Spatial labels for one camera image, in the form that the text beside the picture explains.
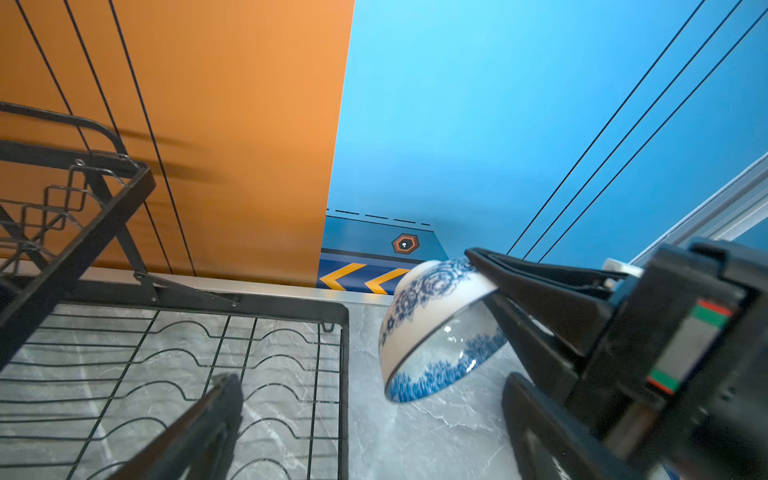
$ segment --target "yellow arrow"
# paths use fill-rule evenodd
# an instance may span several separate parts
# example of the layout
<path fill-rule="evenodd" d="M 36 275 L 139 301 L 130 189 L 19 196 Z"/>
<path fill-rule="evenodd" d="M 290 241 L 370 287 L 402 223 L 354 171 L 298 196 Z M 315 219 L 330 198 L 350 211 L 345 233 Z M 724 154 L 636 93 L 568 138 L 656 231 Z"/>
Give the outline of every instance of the yellow arrow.
<path fill-rule="evenodd" d="M 387 272 L 381 276 L 376 277 L 373 280 L 368 280 L 366 282 L 366 286 L 371 289 L 374 293 L 382 293 L 386 295 L 386 290 L 382 288 L 382 283 L 389 281 L 393 278 L 397 278 L 398 276 L 404 275 L 405 273 L 410 272 L 411 270 L 406 270 L 404 268 L 395 268 L 391 272 Z"/>
<path fill-rule="evenodd" d="M 349 265 L 342 266 L 335 272 L 331 272 L 328 275 L 321 276 L 320 281 L 325 283 L 330 289 L 332 290 L 345 290 L 343 286 L 339 285 L 339 282 L 337 280 L 343 276 L 345 276 L 348 273 L 352 273 L 355 270 L 360 270 L 365 266 L 364 263 L 350 263 Z"/>

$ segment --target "orange wall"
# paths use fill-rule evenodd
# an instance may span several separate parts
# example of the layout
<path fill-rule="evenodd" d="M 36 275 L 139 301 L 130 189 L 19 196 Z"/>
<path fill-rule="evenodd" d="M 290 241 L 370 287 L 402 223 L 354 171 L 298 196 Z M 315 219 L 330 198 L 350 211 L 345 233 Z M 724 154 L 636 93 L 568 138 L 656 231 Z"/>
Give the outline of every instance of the orange wall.
<path fill-rule="evenodd" d="M 174 273 L 189 274 L 109 4 L 69 4 L 129 154 L 155 173 L 148 205 Z M 314 285 L 353 0 L 114 5 L 197 274 Z M 22 6 L 74 114 L 110 126 L 64 3 Z M 66 112 L 14 2 L 0 2 L 0 41 L 0 100 Z M 7 114 L 0 137 L 83 149 L 72 129 Z M 108 147 L 96 134 L 87 139 Z M 10 177 L 0 175 L 5 197 L 37 192 L 51 174 L 23 184 Z M 129 228 L 150 270 L 167 272 L 143 209 Z M 114 242 L 99 263 L 127 266 Z"/>

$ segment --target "blue and white bowl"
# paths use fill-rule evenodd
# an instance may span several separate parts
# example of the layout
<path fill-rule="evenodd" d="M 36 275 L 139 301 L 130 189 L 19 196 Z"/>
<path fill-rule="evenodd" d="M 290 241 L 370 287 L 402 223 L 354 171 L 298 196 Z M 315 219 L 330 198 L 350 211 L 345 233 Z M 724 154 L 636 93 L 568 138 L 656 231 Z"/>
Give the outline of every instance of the blue and white bowl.
<path fill-rule="evenodd" d="M 506 343 L 482 302 L 497 286 L 469 260 L 431 260 L 408 272 L 379 332 L 384 391 L 410 402 L 444 389 Z"/>

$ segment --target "hexagon icon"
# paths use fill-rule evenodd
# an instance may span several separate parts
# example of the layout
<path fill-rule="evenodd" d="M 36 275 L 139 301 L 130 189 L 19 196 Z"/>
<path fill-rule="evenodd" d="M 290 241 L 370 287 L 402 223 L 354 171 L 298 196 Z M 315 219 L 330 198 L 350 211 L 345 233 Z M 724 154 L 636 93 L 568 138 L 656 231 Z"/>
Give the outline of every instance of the hexagon icon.
<path fill-rule="evenodd" d="M 419 238 L 412 233 L 403 233 L 392 242 L 395 253 L 409 255 L 419 248 Z"/>

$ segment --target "blue floral pattern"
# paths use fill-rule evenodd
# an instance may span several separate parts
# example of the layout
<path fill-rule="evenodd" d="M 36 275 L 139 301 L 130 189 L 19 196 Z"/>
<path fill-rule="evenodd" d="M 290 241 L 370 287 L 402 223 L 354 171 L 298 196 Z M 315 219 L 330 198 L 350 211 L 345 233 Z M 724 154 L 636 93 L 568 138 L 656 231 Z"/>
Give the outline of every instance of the blue floral pattern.
<path fill-rule="evenodd" d="M 465 343 L 464 355 L 457 365 L 445 360 L 429 363 L 426 371 L 415 382 L 405 372 L 392 378 L 387 393 L 393 402 L 411 402 L 444 389 L 456 382 L 473 368 L 479 366 L 506 343 L 501 329 L 494 336 L 480 335 Z"/>
<path fill-rule="evenodd" d="M 395 298 L 385 320 L 386 328 L 379 337 L 379 345 L 384 346 L 387 336 L 406 319 L 413 320 L 413 310 L 417 306 L 450 294 L 459 282 L 468 278 L 468 273 L 476 271 L 468 259 L 461 258 L 442 262 L 424 272 Z"/>

